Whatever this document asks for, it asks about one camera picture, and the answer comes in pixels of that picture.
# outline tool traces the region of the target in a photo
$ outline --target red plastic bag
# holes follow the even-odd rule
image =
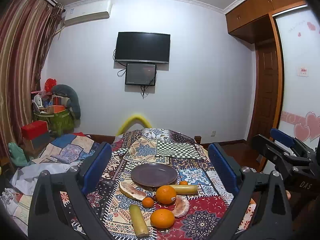
[[[57,81],[55,79],[48,78],[44,84],[44,90],[47,92],[50,92],[52,87],[54,87],[56,84],[57,84]]]

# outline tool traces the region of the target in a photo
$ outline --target television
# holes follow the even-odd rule
[[[156,65],[127,63],[126,85],[154,86],[156,84]]]
[[[119,32],[115,61],[169,63],[170,35]]]

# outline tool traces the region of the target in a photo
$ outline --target plate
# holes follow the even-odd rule
[[[177,171],[162,163],[146,163],[131,171],[131,179],[147,187],[168,185],[177,179]]]

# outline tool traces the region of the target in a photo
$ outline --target wooden floor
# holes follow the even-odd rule
[[[222,146],[226,154],[233,157],[240,166],[258,169],[259,163],[256,161],[258,152],[253,150],[248,144],[241,142]]]

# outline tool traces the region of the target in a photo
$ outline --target air conditioner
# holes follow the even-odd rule
[[[111,0],[103,0],[70,7],[66,10],[64,25],[108,19],[111,11]]]

